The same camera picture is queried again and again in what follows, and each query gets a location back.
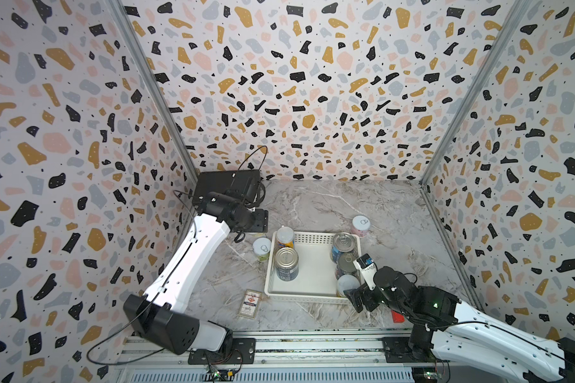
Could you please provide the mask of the green label small can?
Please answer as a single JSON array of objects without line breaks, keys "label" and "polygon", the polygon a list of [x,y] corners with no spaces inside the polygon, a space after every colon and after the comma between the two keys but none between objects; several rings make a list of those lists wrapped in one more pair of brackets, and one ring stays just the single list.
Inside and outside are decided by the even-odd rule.
[{"label": "green label small can", "polygon": [[252,249],[259,262],[267,261],[272,249],[272,241],[268,238],[258,238],[253,242]]}]

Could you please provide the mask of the orange green lidded can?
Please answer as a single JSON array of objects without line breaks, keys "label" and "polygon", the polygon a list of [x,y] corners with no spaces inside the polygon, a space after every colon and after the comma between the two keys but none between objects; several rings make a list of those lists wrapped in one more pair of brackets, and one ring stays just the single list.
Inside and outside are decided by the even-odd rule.
[{"label": "orange green lidded can", "polygon": [[351,274],[344,274],[340,276],[336,281],[337,295],[340,297],[346,296],[347,290],[355,290],[359,288],[361,283],[359,279]]}]

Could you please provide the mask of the dark navy tall can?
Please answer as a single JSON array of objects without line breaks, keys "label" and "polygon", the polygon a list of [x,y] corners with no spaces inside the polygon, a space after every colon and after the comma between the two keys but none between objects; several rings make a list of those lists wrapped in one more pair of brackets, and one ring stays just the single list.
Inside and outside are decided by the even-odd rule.
[{"label": "dark navy tall can", "polygon": [[353,263],[356,259],[357,256],[354,252],[346,252],[340,255],[335,268],[335,278],[340,279],[345,274],[357,277],[358,271]]}]

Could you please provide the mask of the blue label soup can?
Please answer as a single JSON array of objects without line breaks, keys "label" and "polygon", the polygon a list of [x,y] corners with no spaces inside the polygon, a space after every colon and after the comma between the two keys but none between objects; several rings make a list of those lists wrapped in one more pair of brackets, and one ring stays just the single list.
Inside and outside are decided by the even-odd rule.
[{"label": "blue label soup can", "polygon": [[338,263],[341,255],[344,253],[352,252],[356,248],[356,240],[350,233],[341,232],[336,233],[332,237],[332,250],[331,260],[333,263]]}]

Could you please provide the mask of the pink label small can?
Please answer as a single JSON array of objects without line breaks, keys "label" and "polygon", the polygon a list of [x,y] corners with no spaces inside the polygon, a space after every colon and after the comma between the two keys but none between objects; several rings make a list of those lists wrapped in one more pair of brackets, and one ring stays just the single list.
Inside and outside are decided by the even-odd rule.
[{"label": "pink label small can", "polygon": [[359,237],[365,237],[370,229],[371,222],[365,215],[357,215],[351,221],[351,233]]}]

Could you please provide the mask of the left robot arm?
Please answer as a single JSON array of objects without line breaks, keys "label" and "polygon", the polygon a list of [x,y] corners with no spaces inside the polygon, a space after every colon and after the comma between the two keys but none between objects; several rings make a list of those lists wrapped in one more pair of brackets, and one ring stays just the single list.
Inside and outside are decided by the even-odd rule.
[{"label": "left robot arm", "polygon": [[194,287],[219,245],[236,233],[268,231],[268,211],[211,192],[196,208],[187,236],[164,271],[142,296],[130,295],[124,312],[135,333],[173,354],[203,351],[227,358],[233,349],[233,332],[213,322],[185,314]]}]

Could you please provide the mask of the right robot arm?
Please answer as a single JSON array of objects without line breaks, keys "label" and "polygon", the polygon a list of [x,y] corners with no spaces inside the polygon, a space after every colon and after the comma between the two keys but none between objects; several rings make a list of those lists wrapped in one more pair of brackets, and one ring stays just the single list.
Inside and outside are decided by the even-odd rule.
[{"label": "right robot arm", "polygon": [[343,293],[357,312],[379,306],[412,329],[391,358],[458,362],[516,382],[575,382],[575,341],[541,338],[488,316],[445,290],[419,287],[390,267],[364,269],[364,283]]}]

